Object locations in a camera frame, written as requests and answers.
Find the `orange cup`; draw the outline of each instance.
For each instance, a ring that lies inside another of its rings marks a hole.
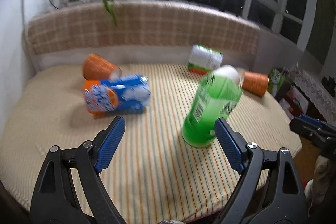
[[[245,71],[242,88],[256,95],[263,96],[268,88],[268,75]]]
[[[112,80],[121,75],[119,67],[95,53],[90,53],[83,63],[83,77],[87,80]]]

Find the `bottle label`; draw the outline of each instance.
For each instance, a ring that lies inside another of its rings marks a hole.
[[[219,117],[226,119],[236,105],[237,102],[235,101],[211,98],[207,91],[203,87],[200,87],[198,100],[192,111],[192,115],[196,123],[199,123],[202,117],[205,117],[207,120],[213,120]]]

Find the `striped fabric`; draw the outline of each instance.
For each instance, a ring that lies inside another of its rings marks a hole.
[[[122,114],[126,132],[101,179],[117,209],[132,224],[175,219],[189,222],[221,210],[239,175],[233,171],[217,140],[196,149],[181,136],[181,126],[198,86],[199,76],[186,66],[135,64],[121,66],[124,74],[147,75],[151,103],[142,114]],[[92,140],[114,114],[94,118],[84,105],[80,66],[58,66],[36,75],[9,118],[0,147],[0,178],[25,208],[48,149],[62,149]],[[244,92],[228,118],[235,131],[261,148],[288,147],[294,156],[299,137],[289,119],[267,93],[263,98]],[[85,213],[90,209],[77,171],[74,183]],[[259,187],[265,184],[262,173]]]

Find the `green bottle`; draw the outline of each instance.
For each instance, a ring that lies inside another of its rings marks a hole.
[[[213,142],[215,121],[220,117],[227,119],[242,95],[239,82],[238,72],[228,65],[209,72],[200,80],[182,129],[188,144],[206,147]]]

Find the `plaid cushion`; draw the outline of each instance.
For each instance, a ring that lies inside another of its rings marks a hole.
[[[101,3],[36,16],[27,28],[36,55],[115,45],[191,46],[256,54],[259,27],[216,10],[170,1],[119,0],[115,27]]]

